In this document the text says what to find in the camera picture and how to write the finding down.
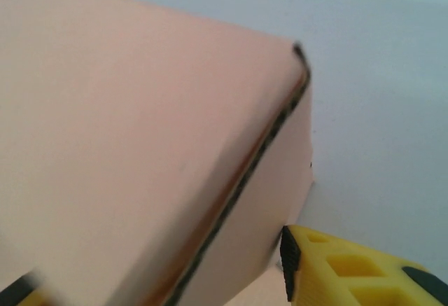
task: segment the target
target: cardboard box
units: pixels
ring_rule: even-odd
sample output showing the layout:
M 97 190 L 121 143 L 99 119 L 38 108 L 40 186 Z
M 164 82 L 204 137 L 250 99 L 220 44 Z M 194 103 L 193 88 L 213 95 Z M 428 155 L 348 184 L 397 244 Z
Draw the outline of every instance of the cardboard box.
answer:
M 0 15 L 0 235 L 55 300 L 218 306 L 275 260 L 312 183 L 299 48 L 132 0 Z

